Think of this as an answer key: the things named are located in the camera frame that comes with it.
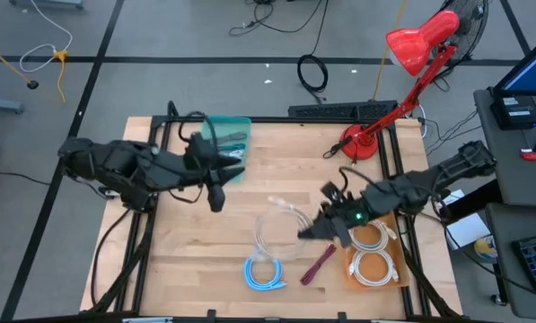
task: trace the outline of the computer monitor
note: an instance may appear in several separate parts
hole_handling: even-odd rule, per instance
[[[497,84],[494,91],[504,95],[536,95],[536,47]]]

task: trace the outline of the black desk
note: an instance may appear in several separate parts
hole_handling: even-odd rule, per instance
[[[490,204],[486,207],[489,229],[493,232],[501,273],[511,280],[532,289],[527,276],[513,253],[515,240],[536,236],[536,208]],[[536,295],[505,283],[507,298],[513,313],[522,318],[536,319]]]
[[[536,206],[536,161],[524,161],[519,156],[521,149],[527,148],[525,137],[531,146],[535,144],[536,127],[524,130],[525,135],[522,130],[501,130],[490,108],[493,98],[489,91],[475,91],[473,97],[488,149],[497,160],[496,180],[449,205],[453,218],[472,214],[494,202]]]

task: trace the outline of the floor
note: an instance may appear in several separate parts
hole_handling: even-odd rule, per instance
[[[11,6],[0,0],[0,53],[15,66],[24,52],[40,43],[66,44],[66,35],[39,17],[30,2],[18,2]],[[401,26],[418,26],[441,3],[413,1]],[[421,97],[427,117],[443,131],[474,110],[473,91],[497,83],[513,60],[523,57],[525,42],[531,48],[536,45],[536,0],[490,3],[487,28],[473,53],[482,65],[457,67],[447,78],[450,91],[431,86]],[[316,4],[315,0],[279,1],[269,22],[295,28]],[[509,21],[505,4],[513,9],[514,20]],[[316,55],[362,59],[339,59],[328,65],[330,83],[324,93],[328,102],[372,96],[377,61],[385,46],[383,35],[392,28],[399,6],[400,1],[330,0]],[[21,115],[0,113],[0,171],[51,181],[57,148],[67,135],[98,142],[120,138],[127,117],[163,114],[168,100],[175,102],[180,113],[200,109],[248,116],[285,116],[290,105],[313,103],[297,81],[294,64],[296,57],[312,50],[318,15],[299,33],[258,28],[233,38],[227,31],[251,19],[252,6],[243,1],[84,0],[84,7],[78,11],[43,6],[46,15],[74,35],[63,80],[66,104],[59,103],[56,92],[59,64],[31,74],[43,91],[30,91],[0,63],[0,98],[19,100],[26,108]],[[521,27],[519,38],[513,23]],[[42,59],[48,52],[37,55]],[[160,59],[149,64],[149,57]],[[28,67],[37,65],[29,63]],[[307,74],[310,82],[318,82],[316,73]],[[377,99],[402,100],[414,81],[398,66],[387,65]],[[463,129],[478,125],[479,119],[474,118]],[[480,129],[444,144],[429,155],[429,162],[437,163],[460,144],[477,139],[483,139]],[[435,140],[434,129],[429,127],[426,146]],[[454,187],[469,192],[486,180],[462,181]],[[30,272],[23,271],[28,279],[22,294],[17,294],[20,300],[13,317],[78,311],[104,203],[88,188],[68,180],[62,180],[56,199],[47,192],[46,187],[25,179],[0,176],[0,317],[32,230],[44,228],[37,221],[47,219],[33,266]],[[452,261],[465,314],[475,319],[530,322],[488,300],[496,292],[492,276],[461,254],[452,254]]]

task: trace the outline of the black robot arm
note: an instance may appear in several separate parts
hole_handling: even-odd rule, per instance
[[[342,192],[329,182],[321,192],[329,202],[313,221],[313,226],[298,232],[300,239],[333,240],[339,237],[346,248],[351,244],[348,230],[389,212],[400,210],[417,214],[430,196],[440,194],[458,179],[488,176],[495,171],[496,161],[480,141],[462,146],[452,158],[423,171],[409,171],[379,183],[370,183],[359,198]]]
[[[86,138],[68,138],[58,155],[68,177],[98,180],[118,192],[125,207],[140,213],[150,210],[158,192],[202,185],[211,210],[220,212],[225,201],[222,186],[244,170],[226,168],[240,160],[218,154],[200,133],[191,135],[184,155],[146,143],[96,144]]]

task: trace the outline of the wooden table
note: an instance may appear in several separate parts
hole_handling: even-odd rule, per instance
[[[151,118],[129,118],[124,139],[145,141],[150,122]],[[405,171],[427,168],[418,122],[402,119],[396,124]],[[349,319],[404,319],[399,289],[357,292],[346,287],[340,252],[328,260],[309,286],[302,286],[300,277],[321,255],[328,244],[325,241],[308,243],[298,259],[284,263],[286,287],[283,289],[255,292],[243,280],[243,262],[254,253],[255,220],[271,207],[268,196],[280,196],[315,216],[324,199],[320,187],[328,180],[342,184],[338,167],[349,161],[342,153],[328,160],[321,155],[338,141],[345,127],[253,123],[244,180],[224,187],[226,203],[220,214],[209,211],[206,192],[194,205],[161,194],[141,315],[204,317],[207,310],[216,309],[218,317],[333,319],[339,311],[345,311]],[[172,125],[168,149],[183,153],[184,143],[177,136],[177,128],[177,124]],[[200,128],[201,124],[192,123],[187,124],[184,131],[187,134]],[[394,172],[389,134],[383,135],[387,138],[390,169]],[[378,154],[360,161],[356,167],[374,180],[382,179]],[[350,178],[350,189],[354,192],[364,187],[361,179]],[[183,196],[195,194],[193,188],[187,189]],[[119,200],[107,203],[99,238],[123,212]],[[130,219],[131,216],[110,234],[101,250],[97,297],[107,290],[122,268]],[[281,230],[275,228],[270,236],[279,243],[295,241],[292,223],[283,223]],[[418,217],[416,232],[426,277],[450,307],[461,313],[442,227]],[[270,279],[273,266],[254,265],[254,275],[257,279]],[[132,274],[129,284],[134,283],[135,276]],[[413,278],[410,288],[414,311],[420,313]],[[127,291],[125,309],[131,304],[133,288]],[[91,306],[89,276],[81,308]]]

